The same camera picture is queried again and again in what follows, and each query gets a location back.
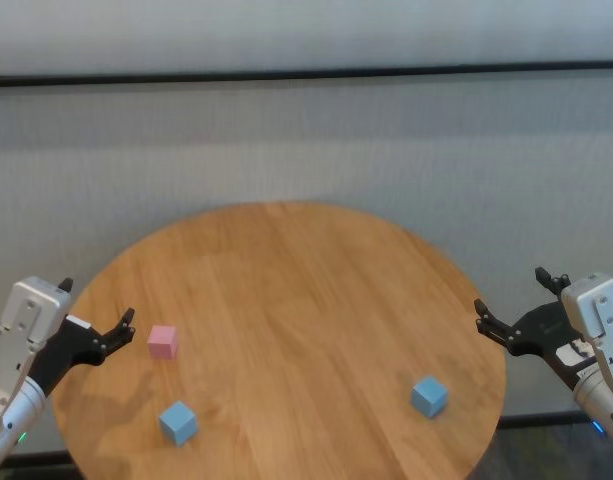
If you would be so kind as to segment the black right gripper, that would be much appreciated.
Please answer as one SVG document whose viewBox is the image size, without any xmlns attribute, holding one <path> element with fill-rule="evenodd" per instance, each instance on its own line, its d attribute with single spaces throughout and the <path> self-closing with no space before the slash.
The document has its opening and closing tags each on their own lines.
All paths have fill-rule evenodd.
<svg viewBox="0 0 613 480">
<path fill-rule="evenodd" d="M 535 268 L 535 279 L 555 296 L 571 285 L 567 274 L 552 276 L 542 266 Z M 596 363 L 592 347 L 571 326 L 560 301 L 536 307 L 513 326 L 499 320 L 480 298 L 474 309 L 479 334 L 506 346 L 513 356 L 542 358 L 569 389 L 575 388 L 583 369 Z"/>
</svg>

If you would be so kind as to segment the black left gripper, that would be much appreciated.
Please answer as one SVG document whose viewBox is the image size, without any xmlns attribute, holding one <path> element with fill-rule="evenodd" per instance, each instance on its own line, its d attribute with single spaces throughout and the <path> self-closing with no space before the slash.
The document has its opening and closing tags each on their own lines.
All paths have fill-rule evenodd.
<svg viewBox="0 0 613 480">
<path fill-rule="evenodd" d="M 73 279 L 67 277 L 58 288 L 71 293 L 73 284 Z M 72 368 L 81 364 L 101 365 L 105 357 L 129 344 L 135 335 L 134 315 L 135 310 L 128 308 L 115 327 L 103 335 L 88 322 L 68 315 L 36 356 L 28 377 L 48 398 Z"/>
</svg>

